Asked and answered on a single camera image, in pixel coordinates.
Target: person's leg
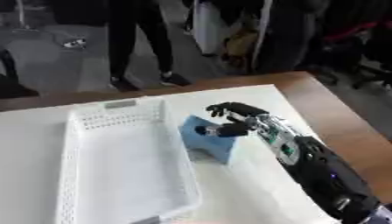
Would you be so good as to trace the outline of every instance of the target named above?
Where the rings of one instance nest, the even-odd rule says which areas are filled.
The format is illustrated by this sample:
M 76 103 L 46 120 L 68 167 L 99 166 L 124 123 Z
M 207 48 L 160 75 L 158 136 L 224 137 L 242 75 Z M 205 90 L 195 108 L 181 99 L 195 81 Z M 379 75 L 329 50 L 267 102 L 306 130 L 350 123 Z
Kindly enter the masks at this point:
M 146 34 L 152 50 L 157 55 L 159 70 L 162 73 L 162 81 L 169 85 L 188 85 L 189 81 L 178 74 L 172 73 L 173 56 L 172 43 L 159 4 L 155 0 L 143 0 L 140 7 L 140 16 L 137 24 Z
M 137 89 L 124 77 L 136 42 L 137 15 L 134 12 L 137 11 L 137 5 L 138 1 L 108 1 L 110 80 L 121 91 Z

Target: bag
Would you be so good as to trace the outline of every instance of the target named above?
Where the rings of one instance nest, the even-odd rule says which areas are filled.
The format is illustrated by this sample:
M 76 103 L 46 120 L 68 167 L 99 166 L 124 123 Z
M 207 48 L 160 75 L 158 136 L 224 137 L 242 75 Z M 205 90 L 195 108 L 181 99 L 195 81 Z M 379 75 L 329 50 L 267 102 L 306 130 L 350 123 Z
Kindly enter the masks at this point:
M 226 61 L 230 66 L 249 70 L 250 56 L 255 48 L 257 39 L 257 31 L 242 27 L 233 36 L 225 39 L 222 60 Z

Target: robotic arm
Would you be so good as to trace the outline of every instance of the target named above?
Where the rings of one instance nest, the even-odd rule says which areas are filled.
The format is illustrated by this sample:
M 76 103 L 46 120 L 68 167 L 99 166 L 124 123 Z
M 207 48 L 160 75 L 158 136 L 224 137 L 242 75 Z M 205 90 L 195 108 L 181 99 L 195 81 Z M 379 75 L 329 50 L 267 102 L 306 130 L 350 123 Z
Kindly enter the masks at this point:
M 303 136 L 287 121 L 260 108 L 225 102 L 206 109 L 231 123 L 197 127 L 201 135 L 246 136 L 250 131 L 267 143 L 283 168 L 326 213 L 343 224 L 392 223 L 392 213 L 368 184 L 332 150 L 312 136 Z

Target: black shoe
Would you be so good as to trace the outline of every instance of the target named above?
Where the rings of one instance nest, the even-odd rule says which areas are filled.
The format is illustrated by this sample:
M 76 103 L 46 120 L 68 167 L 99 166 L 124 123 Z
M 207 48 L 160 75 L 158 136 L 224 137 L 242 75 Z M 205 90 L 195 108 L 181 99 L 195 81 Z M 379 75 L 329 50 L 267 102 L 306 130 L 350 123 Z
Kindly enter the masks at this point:
M 110 77 L 110 84 L 120 92 L 138 91 L 138 87 L 135 87 L 124 77 L 116 78 Z
M 169 77 L 161 75 L 161 84 L 168 87 L 184 87 L 191 85 L 191 82 L 177 73 L 173 73 Z

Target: white plastic basket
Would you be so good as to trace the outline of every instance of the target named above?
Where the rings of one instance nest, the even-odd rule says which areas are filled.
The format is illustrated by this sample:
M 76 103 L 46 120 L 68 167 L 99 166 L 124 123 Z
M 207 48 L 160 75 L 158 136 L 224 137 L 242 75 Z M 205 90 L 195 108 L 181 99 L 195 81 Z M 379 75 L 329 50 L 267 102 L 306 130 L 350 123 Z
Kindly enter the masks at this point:
M 93 103 L 70 113 L 56 224 L 156 223 L 199 204 L 189 157 L 162 99 Z

